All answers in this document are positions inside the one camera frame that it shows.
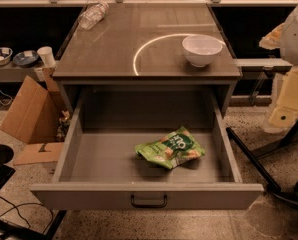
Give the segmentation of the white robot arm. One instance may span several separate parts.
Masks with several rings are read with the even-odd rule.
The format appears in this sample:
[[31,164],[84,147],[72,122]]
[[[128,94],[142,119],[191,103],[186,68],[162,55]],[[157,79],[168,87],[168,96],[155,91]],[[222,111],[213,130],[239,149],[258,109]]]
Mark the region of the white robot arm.
[[298,5],[283,23],[261,39],[259,46],[278,48],[281,58],[291,64],[284,76],[274,78],[272,103],[262,124],[265,132],[278,133],[298,119]]

